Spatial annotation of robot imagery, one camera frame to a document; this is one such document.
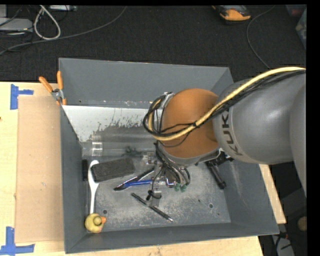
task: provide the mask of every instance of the marker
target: marker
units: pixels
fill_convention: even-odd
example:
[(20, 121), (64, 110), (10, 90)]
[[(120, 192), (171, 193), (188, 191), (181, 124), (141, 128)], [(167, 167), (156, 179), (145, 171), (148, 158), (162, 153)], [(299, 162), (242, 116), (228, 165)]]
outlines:
[(174, 220), (168, 215), (165, 214), (163, 211), (161, 211), (160, 209), (158, 209), (155, 206), (149, 206), (147, 205), (147, 202), (145, 200), (143, 200), (140, 196), (138, 196), (135, 193), (131, 193), (131, 196), (133, 196), (135, 199), (137, 199), (139, 202), (141, 202), (142, 204), (144, 204), (145, 206), (149, 207), (150, 209), (154, 210), (157, 214), (159, 214), (160, 216), (162, 216), (163, 218), (165, 218), (168, 221), (174, 222)]

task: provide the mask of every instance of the shoe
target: shoe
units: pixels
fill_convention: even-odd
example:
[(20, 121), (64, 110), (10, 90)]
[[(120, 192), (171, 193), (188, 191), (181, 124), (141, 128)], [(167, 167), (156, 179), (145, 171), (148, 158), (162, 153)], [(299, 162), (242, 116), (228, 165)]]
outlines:
[(229, 25), (241, 24), (251, 18), (250, 12), (244, 5), (212, 5)]

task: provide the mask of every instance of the yellow rubber duck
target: yellow rubber duck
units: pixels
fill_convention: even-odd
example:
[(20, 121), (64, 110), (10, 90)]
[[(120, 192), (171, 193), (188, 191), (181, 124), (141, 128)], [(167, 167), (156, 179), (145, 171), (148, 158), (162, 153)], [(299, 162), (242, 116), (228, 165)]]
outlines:
[(106, 217), (100, 216), (98, 213), (91, 213), (86, 217), (84, 225), (90, 232), (100, 233), (106, 221)]

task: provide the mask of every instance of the orange clip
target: orange clip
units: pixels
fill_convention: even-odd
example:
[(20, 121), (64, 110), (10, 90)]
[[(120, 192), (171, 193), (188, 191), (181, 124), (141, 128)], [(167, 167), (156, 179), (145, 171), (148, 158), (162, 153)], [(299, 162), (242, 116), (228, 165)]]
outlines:
[(66, 105), (67, 99), (64, 96), (64, 92), (63, 92), (64, 84), (63, 84), (63, 80), (62, 80), (62, 76), (61, 76), (60, 71), (58, 71), (56, 73), (56, 79), (57, 79), (57, 83), (58, 83), (58, 88), (53, 89), (52, 86), (48, 83), (48, 81), (43, 76), (39, 76), (39, 81), (41, 82), (41, 84), (43, 84), (43, 86), (46, 88), (46, 90), (49, 93), (51, 93), (51, 95), (55, 98), (56, 104), (59, 106), (60, 102), (61, 102), (62, 105)]

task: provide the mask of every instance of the gray metal tray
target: gray metal tray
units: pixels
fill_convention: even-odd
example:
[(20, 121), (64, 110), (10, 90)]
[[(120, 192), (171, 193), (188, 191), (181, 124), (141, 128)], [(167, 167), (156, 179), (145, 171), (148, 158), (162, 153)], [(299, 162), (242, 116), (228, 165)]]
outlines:
[[(219, 166), (227, 184), (224, 190), (203, 164), (188, 168), (191, 183), (185, 192), (163, 187), (159, 208), (174, 223), (130, 196), (135, 192), (144, 198), (149, 185), (114, 191), (129, 177), (101, 182), (95, 211), (104, 214), (107, 223), (99, 234), (88, 232), (84, 221), (90, 190), (83, 181), (82, 159), (119, 158), (127, 146), (150, 151), (154, 142), (140, 122), (122, 119), (119, 125), (114, 121), (120, 118), (112, 121), (101, 113), (114, 108), (122, 109), (122, 118), (128, 117), (127, 110), (142, 111), (143, 116), (146, 104), (164, 92), (204, 88), (219, 95), (233, 80), (227, 67), (88, 59), (60, 58), (59, 70), (68, 101), (60, 108), (66, 253), (279, 233), (259, 166), (238, 161)], [(137, 174), (148, 168), (143, 159), (133, 159)]]

